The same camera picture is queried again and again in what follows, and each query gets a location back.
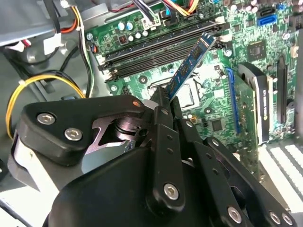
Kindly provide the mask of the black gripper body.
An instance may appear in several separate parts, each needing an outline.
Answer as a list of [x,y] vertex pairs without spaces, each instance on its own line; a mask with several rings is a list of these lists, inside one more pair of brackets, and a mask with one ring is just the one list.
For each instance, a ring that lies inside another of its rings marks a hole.
[[199,174],[183,157],[173,114],[125,113],[145,134],[141,145],[68,183],[48,216],[50,227],[211,227]]

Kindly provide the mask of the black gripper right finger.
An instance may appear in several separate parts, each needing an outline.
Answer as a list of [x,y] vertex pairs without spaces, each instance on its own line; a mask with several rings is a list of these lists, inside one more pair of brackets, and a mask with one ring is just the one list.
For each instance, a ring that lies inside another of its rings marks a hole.
[[193,123],[182,118],[177,97],[170,106],[186,150],[182,156],[192,158],[199,174],[211,226],[297,226],[292,215],[218,139],[200,138]]

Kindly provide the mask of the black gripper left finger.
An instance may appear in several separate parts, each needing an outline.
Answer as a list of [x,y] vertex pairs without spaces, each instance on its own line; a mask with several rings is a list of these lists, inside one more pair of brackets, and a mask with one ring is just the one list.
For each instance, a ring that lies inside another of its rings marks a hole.
[[131,95],[62,100],[26,105],[17,123],[8,169],[13,177],[53,201],[73,180],[139,147],[142,124],[125,113],[172,113],[168,93],[151,100]]

